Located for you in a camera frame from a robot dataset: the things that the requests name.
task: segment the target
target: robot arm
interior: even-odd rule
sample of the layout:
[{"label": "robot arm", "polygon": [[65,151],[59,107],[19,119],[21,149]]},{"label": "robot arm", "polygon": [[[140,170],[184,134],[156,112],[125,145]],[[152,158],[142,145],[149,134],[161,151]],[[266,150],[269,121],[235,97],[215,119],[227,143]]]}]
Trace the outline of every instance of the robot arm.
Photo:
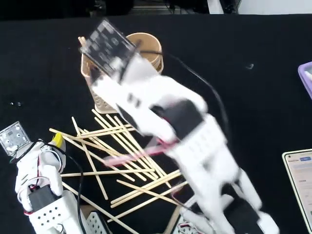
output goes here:
[{"label": "robot arm", "polygon": [[[18,167],[15,191],[37,234],[83,234],[75,196],[63,190],[60,173],[66,156],[58,148],[65,151],[60,134],[49,145],[39,140],[19,149],[14,158]],[[85,233],[91,234],[81,211],[80,215]]]},{"label": "robot arm", "polygon": [[[109,28],[109,34],[114,34],[106,21],[100,24],[98,30],[102,31],[97,34],[107,33],[105,27]],[[82,48],[92,61],[96,52],[90,50],[95,44],[100,45],[98,38],[91,37]],[[93,91],[142,135],[155,136],[167,145],[174,143],[165,154],[178,163],[197,204],[217,233],[279,233],[273,219],[259,210],[262,203],[256,190],[235,162],[226,138],[215,118],[207,113],[207,104],[201,96],[172,78],[157,74],[137,53],[122,77],[118,69],[114,73],[107,69],[112,63],[105,62],[102,70],[109,75],[93,78]],[[233,198],[226,207],[222,203],[225,195]],[[192,222],[202,223],[202,217],[194,217],[197,218]]]}]

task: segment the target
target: black tablecloth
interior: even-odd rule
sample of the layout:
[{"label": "black tablecloth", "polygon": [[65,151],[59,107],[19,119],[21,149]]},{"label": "black tablecloth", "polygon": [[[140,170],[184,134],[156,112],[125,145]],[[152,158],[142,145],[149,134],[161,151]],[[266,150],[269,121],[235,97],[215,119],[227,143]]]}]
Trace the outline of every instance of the black tablecloth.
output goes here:
[{"label": "black tablecloth", "polygon": [[[19,120],[32,140],[39,137],[49,140],[52,137],[49,127],[74,134],[70,116],[75,116],[84,128],[99,128],[90,112],[92,98],[80,74],[77,40],[80,35],[88,35],[99,20],[0,23],[0,129]],[[215,86],[230,118],[231,151],[262,198],[263,210],[283,231],[308,233],[281,155],[285,151],[311,148],[312,101],[297,68],[312,60],[312,16],[186,15],[112,17],[110,20],[125,35],[134,32],[155,35],[164,51],[181,58]],[[220,121],[211,91],[176,61],[165,57],[164,64],[163,74],[205,97],[210,112]],[[82,151],[68,146],[68,152],[86,171],[90,170]],[[175,169],[165,157],[156,160],[166,172]],[[68,161],[66,171],[78,170]],[[9,165],[8,158],[2,155],[1,230],[32,233],[14,193],[16,172],[15,166]],[[110,200],[130,191],[117,184],[116,178],[124,179],[103,178]],[[77,179],[66,182],[78,188]],[[136,184],[143,183],[136,179]],[[111,210],[95,179],[90,177],[85,179],[83,194],[114,215],[149,197],[141,196]],[[139,233],[162,232],[173,209],[171,204],[159,200],[121,220]],[[117,224],[112,223],[110,227],[114,233],[126,232]]]}]

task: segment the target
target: red wire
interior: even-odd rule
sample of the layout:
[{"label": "red wire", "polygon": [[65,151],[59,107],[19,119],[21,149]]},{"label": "red wire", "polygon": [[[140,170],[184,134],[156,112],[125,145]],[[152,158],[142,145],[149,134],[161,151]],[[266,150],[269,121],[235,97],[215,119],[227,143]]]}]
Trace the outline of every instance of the red wire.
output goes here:
[{"label": "red wire", "polygon": [[27,216],[31,215],[32,213],[33,213],[33,212],[24,211],[24,215],[27,215]]}]

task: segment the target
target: wooden chopstick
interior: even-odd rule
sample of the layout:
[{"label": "wooden chopstick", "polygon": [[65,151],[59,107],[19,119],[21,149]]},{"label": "wooden chopstick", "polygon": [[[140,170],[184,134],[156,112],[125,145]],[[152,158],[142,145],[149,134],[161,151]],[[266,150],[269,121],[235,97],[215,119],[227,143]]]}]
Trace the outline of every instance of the wooden chopstick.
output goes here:
[{"label": "wooden chopstick", "polygon": [[[76,123],[74,117],[72,117],[72,121],[73,121],[75,130],[76,130],[76,132],[77,132],[77,135],[79,136],[79,135],[80,135],[80,131],[79,131],[79,129],[78,129],[78,125],[77,125],[77,123]],[[91,166],[91,168],[92,168],[92,171],[93,171],[93,172],[97,172],[96,167],[95,167],[95,165],[94,165],[94,163],[93,163],[93,161],[92,161],[92,159],[91,159],[91,156],[90,156],[90,154],[89,154],[89,151],[88,151],[88,149],[87,149],[87,147],[86,147],[86,145],[85,145],[84,143],[82,144],[82,147],[83,147],[83,150],[84,150],[85,153],[86,153],[86,156],[87,156],[87,159],[88,159],[88,161],[89,161],[89,163],[90,163],[90,166]],[[101,189],[101,191],[102,191],[102,193],[103,193],[103,196],[104,196],[105,200],[108,200],[107,193],[106,193],[106,191],[105,191],[105,189],[104,189],[104,186],[103,186],[103,183],[102,183],[102,181],[101,181],[101,179],[100,179],[100,177],[99,177],[98,175],[96,175],[96,179],[97,179],[98,185],[99,185],[99,187],[100,187],[100,189]]]},{"label": "wooden chopstick", "polygon": [[[167,194],[171,193],[172,191],[177,190],[178,188],[183,187],[183,186],[186,185],[186,184],[187,184],[187,181],[185,181],[185,182],[183,182],[183,183],[181,183],[181,184],[179,184],[179,185],[177,185],[177,186],[174,186],[174,187],[168,189],[167,191],[161,193],[160,195],[162,195],[162,196],[167,195]],[[129,209],[129,210],[127,210],[127,211],[125,211],[125,212],[123,212],[123,213],[121,213],[121,214],[115,216],[115,218],[124,217],[124,216],[126,216],[126,215],[132,213],[133,211],[136,211],[136,210],[142,208],[143,206],[146,206],[146,205],[152,203],[153,201],[156,201],[157,199],[158,199],[158,197],[153,197],[153,198],[151,198],[151,199],[149,199],[149,200],[147,200],[147,201],[145,201],[145,202],[143,202],[143,203],[141,203],[141,204],[139,204],[139,205],[137,205],[137,206],[134,206],[133,208],[131,208],[131,209]],[[109,219],[107,222],[110,223],[110,222],[112,222],[112,221],[114,221],[114,220],[111,218],[111,219]]]},{"label": "wooden chopstick", "polygon": [[[63,186],[68,189],[69,191],[71,191],[73,194],[78,195],[78,192],[76,190],[74,190],[72,187],[70,187],[68,184],[62,182]],[[92,202],[91,200],[89,200],[88,198],[86,198],[83,195],[80,195],[80,198],[82,200],[84,200],[85,202],[87,202],[89,205],[93,206],[94,208],[96,208],[98,211],[100,211],[102,214],[106,215],[107,217],[109,217],[111,220],[115,221],[116,223],[118,223],[120,226],[124,227],[125,229],[127,229],[129,232],[133,233],[133,234],[139,234],[138,232],[136,232],[135,230],[133,230],[132,228],[130,228],[128,225],[126,225],[125,223],[121,222],[119,219],[117,219],[116,217],[114,217],[113,215],[111,215],[110,213],[108,213],[106,210],[104,210],[103,208],[101,208],[100,206],[98,206],[97,204],[95,204],[94,202]]]}]

